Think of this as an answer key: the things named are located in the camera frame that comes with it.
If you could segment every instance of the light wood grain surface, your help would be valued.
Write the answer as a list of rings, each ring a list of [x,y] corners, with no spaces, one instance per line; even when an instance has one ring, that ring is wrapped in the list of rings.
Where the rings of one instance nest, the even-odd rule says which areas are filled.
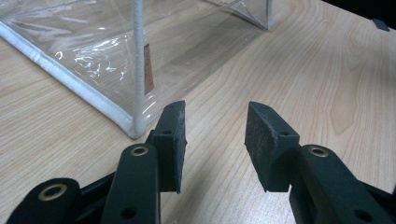
[[[328,147],[358,179],[393,190],[395,31],[316,0],[275,1],[274,16],[272,31],[184,97],[182,193],[162,194],[164,223],[294,222],[289,195],[264,193],[246,152],[249,101],[273,107],[302,145]],[[43,181],[83,187],[113,172],[134,141],[3,39],[0,52],[3,223]]]

